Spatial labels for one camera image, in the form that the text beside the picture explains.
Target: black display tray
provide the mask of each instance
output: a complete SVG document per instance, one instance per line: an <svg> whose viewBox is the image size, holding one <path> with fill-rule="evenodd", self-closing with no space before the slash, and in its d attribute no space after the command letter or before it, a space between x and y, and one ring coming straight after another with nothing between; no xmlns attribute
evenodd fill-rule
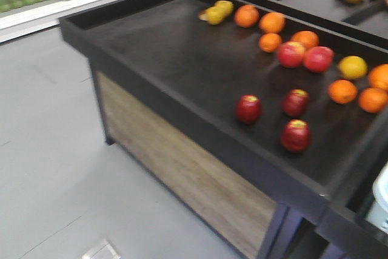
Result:
<svg viewBox="0 0 388 259"><path fill-rule="evenodd" d="M347 4L343 0L246 0L272 10L286 12L290 16L362 39L369 44L388 49L386 12L383 1L364 1Z"/></svg>
<svg viewBox="0 0 388 259"><path fill-rule="evenodd" d="M215 1L122 0L61 18L61 30L67 42L117 72L121 85L167 121L270 197L318 222L348 175L373 166L364 155L388 138L383 127L388 109L371 115L356 102L335 104L326 94L340 77L335 64L322 75L285 69L274 54L258 48L257 26L239 28L231 17L217 26L200 21L198 13ZM245 3L231 1L236 7ZM258 8L262 15L268 12ZM291 17L281 35L287 40L299 30L317 32L321 44L334 49L335 62L359 55L372 68L387 60L386 50ZM128 79L120 71L128 72ZM367 87L365 78L356 84ZM313 142L302 154L288 153L279 142L290 120L281 101L294 88L311 97L303 119ZM234 115L236 101L248 93L264 106L254 126L240 124Z"/></svg>

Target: orange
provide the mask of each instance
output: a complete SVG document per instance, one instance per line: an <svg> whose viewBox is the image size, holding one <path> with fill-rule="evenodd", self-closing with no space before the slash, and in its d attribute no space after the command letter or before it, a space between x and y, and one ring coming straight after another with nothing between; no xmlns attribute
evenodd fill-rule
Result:
<svg viewBox="0 0 388 259"><path fill-rule="evenodd" d="M251 27L259 20L259 11L253 5L239 7L235 13L235 23L240 27Z"/></svg>
<svg viewBox="0 0 388 259"><path fill-rule="evenodd" d="M388 93L380 88L369 87L364 89L358 98L360 107L369 113L382 111L388 102Z"/></svg>
<svg viewBox="0 0 388 259"><path fill-rule="evenodd" d="M259 48L267 53L272 53L282 42L280 35L277 33L266 33L259 39Z"/></svg>
<svg viewBox="0 0 388 259"><path fill-rule="evenodd" d="M319 45L318 35L310 30L301 30L300 32L294 33L291 41L302 43L306 50Z"/></svg>
<svg viewBox="0 0 388 259"><path fill-rule="evenodd" d="M373 68L369 72L368 80L370 86L388 91L388 64L381 64Z"/></svg>
<svg viewBox="0 0 388 259"><path fill-rule="evenodd" d="M357 87L348 80L337 80L329 85L327 93L330 98L339 104L353 101L357 96Z"/></svg>
<svg viewBox="0 0 388 259"><path fill-rule="evenodd" d="M284 14L280 12L268 12L259 22L259 28L264 33L279 33L286 24Z"/></svg>

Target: citrus fruit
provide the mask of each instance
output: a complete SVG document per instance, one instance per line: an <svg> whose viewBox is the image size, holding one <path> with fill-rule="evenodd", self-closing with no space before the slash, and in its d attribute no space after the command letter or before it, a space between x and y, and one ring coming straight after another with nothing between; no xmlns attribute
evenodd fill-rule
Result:
<svg viewBox="0 0 388 259"><path fill-rule="evenodd" d="M301 42L305 46L306 50L311 49L319 45L319 37L316 33L310 30L301 30L292 35L291 41Z"/></svg>
<svg viewBox="0 0 388 259"><path fill-rule="evenodd" d="M370 86L388 91L388 64L382 64L373 68L369 72L368 80Z"/></svg>
<svg viewBox="0 0 388 259"><path fill-rule="evenodd" d="M388 93L380 88L369 87L364 89L358 98L358 104L366 112L377 113L382 111L388 102Z"/></svg>
<svg viewBox="0 0 388 259"><path fill-rule="evenodd" d="M354 80L364 77L368 72L368 65L359 56L348 56L338 63L342 77L348 80Z"/></svg>
<svg viewBox="0 0 388 259"><path fill-rule="evenodd" d="M239 7L235 13L235 23L240 27L251 27L259 20L259 11L253 5Z"/></svg>
<svg viewBox="0 0 388 259"><path fill-rule="evenodd" d="M221 9L224 10L224 17L227 17L232 14L234 5L232 1L228 0L219 0L214 3L215 7L220 7Z"/></svg>
<svg viewBox="0 0 388 259"><path fill-rule="evenodd" d="M212 6L206 11L206 19L209 24L217 25L224 20L224 10L220 7Z"/></svg>
<svg viewBox="0 0 388 259"><path fill-rule="evenodd" d="M336 80L329 85L327 93L330 98L339 104L353 101L357 96L357 87L348 80Z"/></svg>
<svg viewBox="0 0 388 259"><path fill-rule="evenodd" d="M277 33L266 33L259 39L259 48L267 53L272 53L282 42L280 35Z"/></svg>
<svg viewBox="0 0 388 259"><path fill-rule="evenodd" d="M259 28L264 33L279 33L286 24L284 14L280 12L269 12L259 22Z"/></svg>

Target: display bin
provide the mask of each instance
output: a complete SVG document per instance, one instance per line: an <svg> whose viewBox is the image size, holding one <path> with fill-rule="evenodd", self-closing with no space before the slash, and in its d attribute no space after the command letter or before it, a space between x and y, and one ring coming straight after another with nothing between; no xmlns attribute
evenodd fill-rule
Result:
<svg viewBox="0 0 388 259"><path fill-rule="evenodd" d="M342 0L246 0L274 11L284 11L298 19L304 19L369 44L388 49L384 1L363 1L346 4Z"/></svg>
<svg viewBox="0 0 388 259"><path fill-rule="evenodd" d="M287 16L285 40L312 30L335 60L322 75L286 69L257 47L257 27L239 28L231 16L214 26L200 21L215 1L122 0L61 18L60 26L89 59L107 143L134 155L243 256L283 258L302 220L319 225L349 175L375 167L370 151L379 155L388 139L388 109L372 115L356 101L341 106L326 89L344 56L362 56L372 68L388 51L311 24L309 14ZM356 85L362 90L367 79ZM313 142L301 154L279 142L290 120L281 101L294 88L311 99L303 119ZM235 119L247 93L263 102L254 126Z"/></svg>
<svg viewBox="0 0 388 259"><path fill-rule="evenodd" d="M361 163L358 171L349 174L316 228L318 234L334 242L352 259L388 257L388 234L367 220L374 201L372 187L388 157L386 141L375 147L383 150L375 153L371 149L365 157L374 160L375 164L368 167Z"/></svg>

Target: fruit display table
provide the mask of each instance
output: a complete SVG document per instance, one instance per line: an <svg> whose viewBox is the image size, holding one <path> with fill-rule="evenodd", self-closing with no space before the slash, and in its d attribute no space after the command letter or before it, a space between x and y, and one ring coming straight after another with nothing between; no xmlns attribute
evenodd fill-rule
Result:
<svg viewBox="0 0 388 259"><path fill-rule="evenodd" d="M247 258L284 258L303 229L335 244L325 227L331 213L339 215L331 206L361 209L368 195L361 186L384 157L388 111L333 103L326 88L338 78L335 66L322 75L281 67L258 49L256 27L237 27L232 17L214 26L200 21L216 1L122 0L60 19L65 41L89 59L106 141L137 157ZM387 50L289 16L281 34L301 30L317 33L334 63L347 55L362 55L371 67L387 60ZM312 144L294 154L280 143L289 121L281 101L298 87L311 98L304 119ZM263 102L252 126L235 118L246 93ZM352 258L388 256L381 232L373 232Z"/></svg>

